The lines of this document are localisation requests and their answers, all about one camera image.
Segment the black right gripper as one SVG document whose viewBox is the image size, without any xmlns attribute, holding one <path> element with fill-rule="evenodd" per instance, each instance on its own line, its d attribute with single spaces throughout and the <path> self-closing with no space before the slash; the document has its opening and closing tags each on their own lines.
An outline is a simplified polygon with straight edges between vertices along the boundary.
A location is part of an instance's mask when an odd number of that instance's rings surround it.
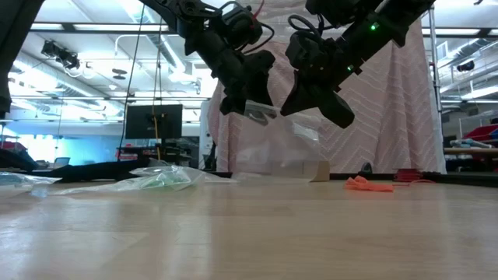
<svg viewBox="0 0 498 280">
<path fill-rule="evenodd" d="M 336 92 L 352 73 L 361 72 L 361 53 L 347 42 L 296 42 L 295 85 L 280 109 L 288 116 L 315 107 L 340 128 L 347 128 L 355 114 Z"/>
</svg>

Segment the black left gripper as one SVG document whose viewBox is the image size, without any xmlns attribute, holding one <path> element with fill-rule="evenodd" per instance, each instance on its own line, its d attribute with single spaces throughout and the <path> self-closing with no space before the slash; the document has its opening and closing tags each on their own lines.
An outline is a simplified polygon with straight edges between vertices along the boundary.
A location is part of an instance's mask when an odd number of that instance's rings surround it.
<svg viewBox="0 0 498 280">
<path fill-rule="evenodd" d="M 267 50 L 242 54 L 230 48 L 213 48 L 212 75 L 223 84 L 225 95 L 220 112 L 244 116 L 248 93 L 252 101 L 271 106 L 268 72 L 274 62 L 274 55 Z"/>
</svg>

